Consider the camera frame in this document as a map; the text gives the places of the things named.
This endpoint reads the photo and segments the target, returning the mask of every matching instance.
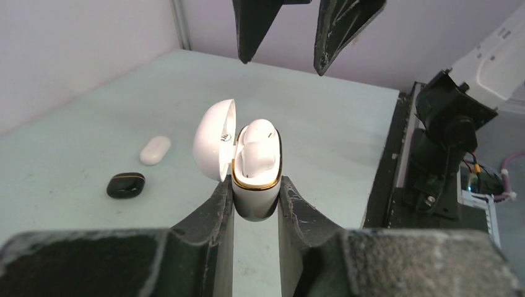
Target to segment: vertical metal strip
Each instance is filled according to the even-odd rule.
[[[186,19],[186,11],[184,10],[184,0],[171,0],[170,2],[173,11],[173,19],[175,20],[175,27],[177,29],[179,45],[183,50],[191,51],[188,21]]]

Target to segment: white wall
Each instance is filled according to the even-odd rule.
[[[410,90],[492,33],[523,0],[388,0],[335,60],[331,77]],[[184,0],[192,49],[235,58],[232,0]],[[254,61],[314,72],[319,0],[283,6]]]
[[[0,0],[0,134],[178,47],[170,0]]]

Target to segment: gray floor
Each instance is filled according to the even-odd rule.
[[[499,169],[501,161],[514,152],[525,150],[525,115],[500,112],[478,132],[477,158]],[[525,158],[508,166],[517,201],[497,205],[503,253],[509,258],[522,284],[525,284]]]

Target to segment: red wire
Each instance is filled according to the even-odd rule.
[[[472,171],[472,167],[465,160],[463,160],[463,163],[465,163],[465,165],[467,165],[469,171],[472,173],[473,172]]]

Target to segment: table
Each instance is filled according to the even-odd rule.
[[[0,243],[29,230],[170,227],[216,182],[193,162],[214,103],[236,100],[237,127],[265,118],[283,139],[283,174],[345,228],[359,228],[399,92],[190,51],[175,51],[0,137]],[[144,166],[165,135],[172,148]],[[110,178],[138,171],[142,194],[114,200]],[[277,216],[235,220],[234,296],[279,296]]]

